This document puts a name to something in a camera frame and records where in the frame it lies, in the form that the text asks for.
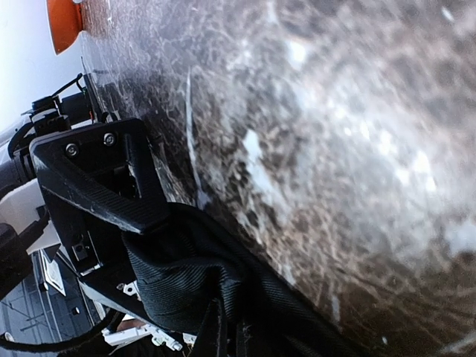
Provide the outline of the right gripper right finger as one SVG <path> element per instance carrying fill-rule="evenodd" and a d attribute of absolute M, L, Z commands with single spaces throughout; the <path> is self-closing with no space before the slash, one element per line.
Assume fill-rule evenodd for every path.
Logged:
<path fill-rule="evenodd" d="M 265 357 L 268 347 L 264 341 L 260 328 L 246 319 L 237 324 L 236 356 Z"/>

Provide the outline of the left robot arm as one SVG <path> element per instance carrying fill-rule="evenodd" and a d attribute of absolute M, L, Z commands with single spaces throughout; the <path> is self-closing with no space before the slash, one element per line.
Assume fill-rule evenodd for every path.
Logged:
<path fill-rule="evenodd" d="M 123 238 L 156 233 L 170 216 L 146 127 L 103 112 L 87 76 L 74 82 L 77 94 L 33 102 L 5 144 L 1 294 L 32 272 L 34 251 L 63 248 L 90 298 L 152 322 L 142 292 L 118 290 L 139 278 Z"/>

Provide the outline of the black necktie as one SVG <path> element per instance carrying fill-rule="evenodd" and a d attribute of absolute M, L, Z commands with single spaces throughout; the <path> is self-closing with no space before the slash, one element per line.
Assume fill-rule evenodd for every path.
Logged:
<path fill-rule="evenodd" d="M 267 356 L 360 356 L 264 262 L 205 212 L 172 203 L 156 232 L 122 239 L 148 317 L 158 326 L 196 336 L 213 299 L 228 322 L 228 355 L 236 356 L 237 324 L 256 324 Z"/>

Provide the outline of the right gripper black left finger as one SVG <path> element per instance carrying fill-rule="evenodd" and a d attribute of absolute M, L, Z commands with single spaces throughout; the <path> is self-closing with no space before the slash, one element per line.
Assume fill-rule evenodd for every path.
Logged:
<path fill-rule="evenodd" d="M 223 357 L 228 352 L 228 322 L 220 299 L 213 299 L 193 346 L 193 356 Z"/>

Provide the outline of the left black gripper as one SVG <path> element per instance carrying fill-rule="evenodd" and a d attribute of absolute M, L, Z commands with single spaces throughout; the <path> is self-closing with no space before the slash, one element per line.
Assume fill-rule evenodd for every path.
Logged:
<path fill-rule="evenodd" d="M 51 221 L 86 296 L 147 320 L 142 302 L 118 289 L 136 281 L 120 229 L 150 234 L 170 215 L 144 122 L 119 120 L 45 135 L 31 142 L 30 153 Z"/>

